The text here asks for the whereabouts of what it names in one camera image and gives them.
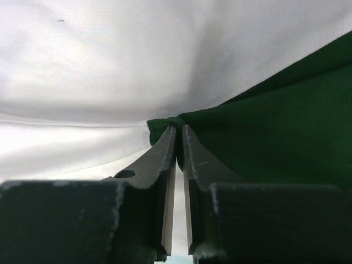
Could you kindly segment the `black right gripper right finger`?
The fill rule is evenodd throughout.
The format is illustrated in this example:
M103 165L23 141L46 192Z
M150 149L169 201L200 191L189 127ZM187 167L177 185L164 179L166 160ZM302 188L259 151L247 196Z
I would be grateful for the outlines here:
M331 185L250 182L182 129L195 263L351 263L351 196Z

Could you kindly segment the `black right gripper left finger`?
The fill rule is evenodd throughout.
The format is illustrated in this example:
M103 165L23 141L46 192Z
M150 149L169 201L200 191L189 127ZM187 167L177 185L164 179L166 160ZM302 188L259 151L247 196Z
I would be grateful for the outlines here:
M1 185L1 263L154 263L171 254L176 129L115 176Z

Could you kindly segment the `cream and green t-shirt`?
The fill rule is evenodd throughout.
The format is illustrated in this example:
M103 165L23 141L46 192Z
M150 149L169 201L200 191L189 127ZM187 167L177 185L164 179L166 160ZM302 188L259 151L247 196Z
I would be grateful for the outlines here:
M1 181L99 179L169 126L351 189L351 1L1 1Z

